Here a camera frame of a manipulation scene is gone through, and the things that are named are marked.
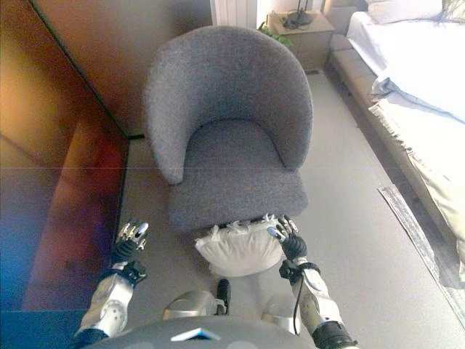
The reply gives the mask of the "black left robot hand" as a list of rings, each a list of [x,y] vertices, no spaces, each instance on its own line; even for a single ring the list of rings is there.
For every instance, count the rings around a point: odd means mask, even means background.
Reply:
[[[111,264],[130,261],[136,251],[145,248],[149,225],[147,222],[128,221],[120,229],[116,241],[111,249]]]

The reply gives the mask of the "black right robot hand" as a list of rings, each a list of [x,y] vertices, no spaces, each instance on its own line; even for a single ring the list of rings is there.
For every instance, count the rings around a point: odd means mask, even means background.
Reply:
[[[296,223],[289,216],[279,216],[278,223],[269,227],[267,231],[278,240],[288,260],[307,256],[307,244],[299,235]]]

